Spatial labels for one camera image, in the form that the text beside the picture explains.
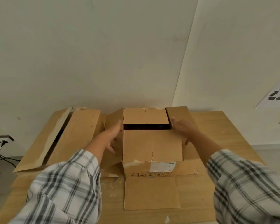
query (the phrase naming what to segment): plaid sleeve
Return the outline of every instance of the plaid sleeve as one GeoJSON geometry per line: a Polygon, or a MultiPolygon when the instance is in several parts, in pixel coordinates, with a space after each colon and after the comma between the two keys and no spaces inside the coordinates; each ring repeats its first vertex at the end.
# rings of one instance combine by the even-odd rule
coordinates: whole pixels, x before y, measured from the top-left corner
{"type": "Polygon", "coordinates": [[[27,203],[10,223],[97,223],[101,214],[98,161],[78,150],[47,167],[32,182],[27,203]]]}
{"type": "Polygon", "coordinates": [[[220,150],[206,168],[215,183],[218,223],[280,223],[280,176],[267,166],[220,150]]]}

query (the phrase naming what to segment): floor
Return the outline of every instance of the floor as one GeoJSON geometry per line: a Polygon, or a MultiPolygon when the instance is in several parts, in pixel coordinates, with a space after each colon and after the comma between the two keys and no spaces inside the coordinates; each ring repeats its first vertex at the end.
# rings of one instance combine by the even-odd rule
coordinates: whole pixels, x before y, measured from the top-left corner
{"type": "MultiPolygon", "coordinates": [[[[280,174],[280,149],[256,150],[263,161],[272,169],[280,174]]],[[[0,161],[0,209],[10,194],[10,185],[15,179],[12,173],[14,167],[4,161],[0,161]]],[[[206,222],[205,224],[216,224],[217,222],[206,222]]]]}

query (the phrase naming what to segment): person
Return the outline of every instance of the person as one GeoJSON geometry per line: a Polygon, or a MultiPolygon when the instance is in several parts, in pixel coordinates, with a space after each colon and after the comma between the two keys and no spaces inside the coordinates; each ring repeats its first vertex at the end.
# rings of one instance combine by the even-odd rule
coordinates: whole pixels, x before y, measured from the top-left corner
{"type": "MultiPolygon", "coordinates": [[[[215,184],[218,223],[280,223],[280,177],[213,142],[185,120],[173,129],[195,146],[215,184]]],[[[32,182],[27,203],[10,223],[96,223],[101,214],[100,170],[105,149],[121,131],[118,121],[67,162],[47,167],[32,182]]]]}

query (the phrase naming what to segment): wooden tabletop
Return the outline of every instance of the wooden tabletop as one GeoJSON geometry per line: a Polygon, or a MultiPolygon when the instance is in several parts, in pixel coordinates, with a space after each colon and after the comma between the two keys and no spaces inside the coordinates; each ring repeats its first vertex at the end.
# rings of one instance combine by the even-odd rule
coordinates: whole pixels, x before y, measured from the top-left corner
{"type": "MultiPolygon", "coordinates": [[[[239,131],[222,111],[191,112],[198,128],[216,143],[242,156],[262,162],[239,131]]],[[[124,210],[124,178],[101,179],[102,214],[99,223],[169,223],[207,222],[215,220],[213,208],[214,184],[193,145],[189,144],[198,175],[176,176],[181,208],[159,210],[124,210]]],[[[35,174],[26,173],[16,178],[14,190],[0,211],[0,224],[8,223],[24,205],[27,190],[35,174]]]]}

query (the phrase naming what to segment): power plug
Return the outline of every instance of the power plug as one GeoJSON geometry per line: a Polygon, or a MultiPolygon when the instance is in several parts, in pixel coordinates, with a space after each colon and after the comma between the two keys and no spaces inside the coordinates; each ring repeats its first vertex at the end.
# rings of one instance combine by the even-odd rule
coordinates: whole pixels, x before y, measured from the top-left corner
{"type": "Polygon", "coordinates": [[[0,136],[0,147],[4,148],[4,145],[7,143],[13,142],[14,139],[9,135],[2,135],[0,136]]]}

